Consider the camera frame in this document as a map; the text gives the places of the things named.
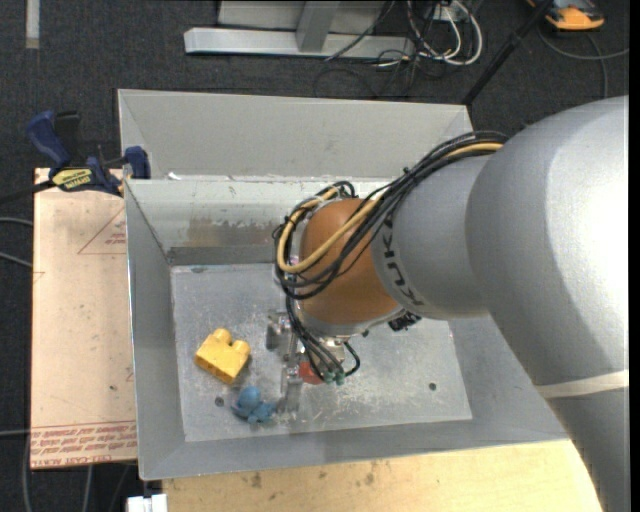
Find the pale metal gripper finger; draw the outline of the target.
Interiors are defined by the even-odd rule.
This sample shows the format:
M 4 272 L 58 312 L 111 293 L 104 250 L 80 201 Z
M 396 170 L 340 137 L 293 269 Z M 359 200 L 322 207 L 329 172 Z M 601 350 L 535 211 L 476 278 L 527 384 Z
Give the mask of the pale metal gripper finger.
M 291 322 L 286 311 L 270 311 L 265 337 L 265 347 L 273 352 L 286 352 L 291 339 Z
M 281 397 L 278 401 L 279 413 L 298 412 L 303 384 L 304 381 L 297 375 L 284 375 L 281 382 Z

